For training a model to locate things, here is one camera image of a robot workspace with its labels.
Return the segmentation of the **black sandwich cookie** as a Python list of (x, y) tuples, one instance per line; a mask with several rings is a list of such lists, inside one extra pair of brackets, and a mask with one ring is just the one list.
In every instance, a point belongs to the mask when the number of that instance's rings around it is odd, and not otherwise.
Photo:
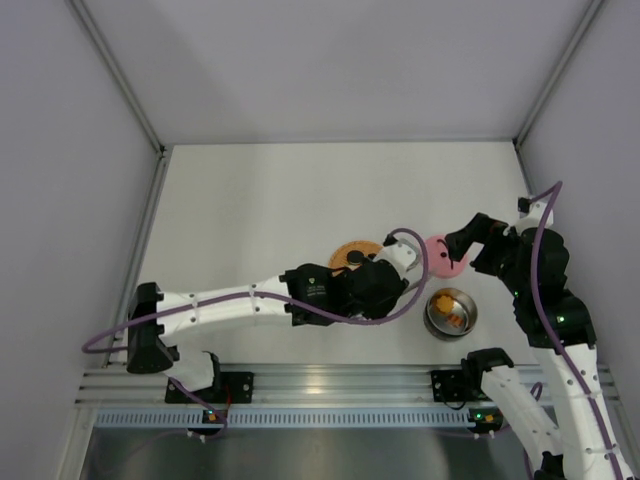
[(351, 250), (347, 253), (346, 260), (349, 265), (361, 265), (365, 255), (360, 250)]

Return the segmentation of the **pink round lid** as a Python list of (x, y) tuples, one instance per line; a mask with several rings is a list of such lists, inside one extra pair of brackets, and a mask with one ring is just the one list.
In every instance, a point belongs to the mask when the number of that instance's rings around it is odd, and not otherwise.
[(452, 260), (444, 235), (434, 235), (425, 240), (428, 254), (429, 275), (438, 279), (452, 279), (463, 273), (468, 265), (468, 257), (460, 261)]

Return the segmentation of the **flower shaped yellow cookie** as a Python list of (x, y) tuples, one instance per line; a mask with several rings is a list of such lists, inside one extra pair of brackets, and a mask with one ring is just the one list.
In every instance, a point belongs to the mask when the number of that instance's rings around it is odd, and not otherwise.
[(449, 295), (440, 295), (434, 300), (434, 308), (442, 315), (449, 315), (454, 305), (454, 299)]

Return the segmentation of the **braised pork piece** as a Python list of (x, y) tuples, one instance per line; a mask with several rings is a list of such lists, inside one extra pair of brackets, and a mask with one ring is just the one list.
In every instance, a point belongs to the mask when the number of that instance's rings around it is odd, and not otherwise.
[(457, 329), (462, 329), (465, 326), (465, 319), (458, 315), (448, 315), (446, 320), (449, 325)]

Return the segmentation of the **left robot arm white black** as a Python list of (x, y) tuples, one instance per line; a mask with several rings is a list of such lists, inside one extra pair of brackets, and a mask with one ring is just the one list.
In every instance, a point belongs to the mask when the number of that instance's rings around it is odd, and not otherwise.
[(367, 259), (355, 269), (307, 263), (245, 287), (186, 294), (143, 283), (128, 306), (126, 370), (165, 372), (190, 391), (215, 387), (219, 360), (202, 347), (204, 336), (253, 325), (381, 320), (408, 287), (409, 269), (389, 259)]

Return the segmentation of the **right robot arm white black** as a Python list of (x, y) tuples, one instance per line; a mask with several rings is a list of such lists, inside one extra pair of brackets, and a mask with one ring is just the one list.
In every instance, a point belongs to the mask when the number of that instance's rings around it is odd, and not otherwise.
[(585, 303), (566, 286), (569, 252), (550, 229), (518, 229), (478, 213), (445, 237), (451, 259), (478, 243), (471, 267), (499, 279), (546, 379), (548, 415), (498, 347), (471, 352), (462, 368), (473, 390), (501, 411), (536, 479), (632, 479), (613, 432), (597, 369), (596, 334)]

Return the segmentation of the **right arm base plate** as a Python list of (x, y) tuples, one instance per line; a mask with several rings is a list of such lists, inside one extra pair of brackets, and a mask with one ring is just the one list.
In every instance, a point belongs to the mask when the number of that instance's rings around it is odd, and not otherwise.
[(430, 378), (436, 402), (463, 403), (488, 399), (480, 390), (477, 379), (461, 369), (433, 370)]

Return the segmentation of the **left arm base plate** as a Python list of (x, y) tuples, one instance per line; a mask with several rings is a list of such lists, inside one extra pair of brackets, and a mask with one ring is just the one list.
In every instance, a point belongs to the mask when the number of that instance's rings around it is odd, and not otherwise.
[[(194, 391), (193, 395), (209, 404), (251, 404), (254, 373), (249, 371), (220, 373), (211, 387)], [(195, 403), (168, 381), (164, 401), (167, 404)]]

